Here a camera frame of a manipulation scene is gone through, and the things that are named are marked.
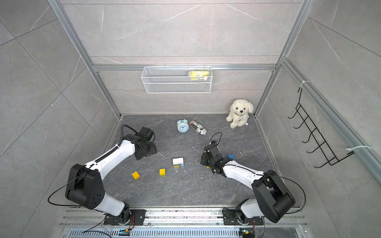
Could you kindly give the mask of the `cream long lego brick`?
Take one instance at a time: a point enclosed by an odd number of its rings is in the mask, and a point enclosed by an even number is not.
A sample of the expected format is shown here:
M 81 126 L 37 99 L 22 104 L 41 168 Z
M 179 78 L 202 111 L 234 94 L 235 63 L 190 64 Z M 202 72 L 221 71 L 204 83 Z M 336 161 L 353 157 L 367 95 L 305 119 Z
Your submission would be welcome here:
M 173 165 L 183 165 L 184 164 L 184 159 L 183 157 L 180 158 L 174 158 L 173 159 Z

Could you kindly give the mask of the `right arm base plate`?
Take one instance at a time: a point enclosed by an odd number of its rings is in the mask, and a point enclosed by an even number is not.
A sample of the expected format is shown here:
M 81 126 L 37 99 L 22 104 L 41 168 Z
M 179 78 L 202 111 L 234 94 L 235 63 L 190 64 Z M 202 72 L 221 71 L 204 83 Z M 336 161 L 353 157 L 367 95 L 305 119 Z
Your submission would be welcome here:
M 222 208 L 223 224 L 225 226 L 253 226 L 264 225 L 263 217 L 244 218 L 236 209 Z

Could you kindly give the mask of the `yellow lego brick near left arm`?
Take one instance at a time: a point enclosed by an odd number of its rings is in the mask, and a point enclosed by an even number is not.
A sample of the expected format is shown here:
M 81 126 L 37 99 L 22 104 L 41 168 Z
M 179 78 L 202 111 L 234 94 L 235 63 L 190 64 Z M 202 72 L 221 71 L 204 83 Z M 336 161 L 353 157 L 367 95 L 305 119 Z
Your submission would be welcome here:
M 135 171 L 135 172 L 132 173 L 132 177 L 133 177 L 135 180 L 138 180 L 138 179 L 140 178 L 140 174 L 139 174 L 137 171 Z

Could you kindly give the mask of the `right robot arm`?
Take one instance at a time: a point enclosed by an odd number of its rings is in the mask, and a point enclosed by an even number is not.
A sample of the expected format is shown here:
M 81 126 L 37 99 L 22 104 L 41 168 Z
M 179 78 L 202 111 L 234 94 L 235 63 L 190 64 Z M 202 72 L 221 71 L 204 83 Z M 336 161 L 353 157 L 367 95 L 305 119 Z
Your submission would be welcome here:
M 277 223 L 284 215 L 292 214 L 289 210 L 296 200 L 283 182 L 295 181 L 279 176 L 275 171 L 257 171 L 245 167 L 231 158 L 224 158 L 218 150 L 216 141 L 204 148 L 200 163 L 211 169 L 212 173 L 234 179 L 254 192 L 254 199 L 245 199 L 235 209 L 223 208 L 226 225 L 248 225 L 255 218 L 265 217 Z

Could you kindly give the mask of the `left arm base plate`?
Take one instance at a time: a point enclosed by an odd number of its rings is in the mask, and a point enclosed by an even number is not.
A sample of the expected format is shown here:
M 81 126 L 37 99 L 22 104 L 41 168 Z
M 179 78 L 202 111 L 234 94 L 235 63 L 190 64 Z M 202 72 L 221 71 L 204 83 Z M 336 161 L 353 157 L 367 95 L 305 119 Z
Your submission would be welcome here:
M 145 209 L 133 209 L 123 211 L 119 216 L 106 215 L 104 225 L 112 226 L 142 226 L 145 220 Z

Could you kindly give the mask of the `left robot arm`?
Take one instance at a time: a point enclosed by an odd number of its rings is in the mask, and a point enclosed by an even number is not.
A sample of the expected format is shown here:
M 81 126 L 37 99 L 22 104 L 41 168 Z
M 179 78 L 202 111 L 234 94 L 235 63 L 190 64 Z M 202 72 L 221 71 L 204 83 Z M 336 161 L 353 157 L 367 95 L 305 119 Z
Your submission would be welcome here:
M 136 131 L 121 125 L 120 139 L 110 150 L 84 165 L 71 167 L 65 188 L 65 198 L 80 207 L 102 212 L 113 222 L 124 225 L 133 221 L 130 206 L 105 192 L 104 178 L 130 156 L 137 160 L 157 153 L 153 130 L 142 127 Z

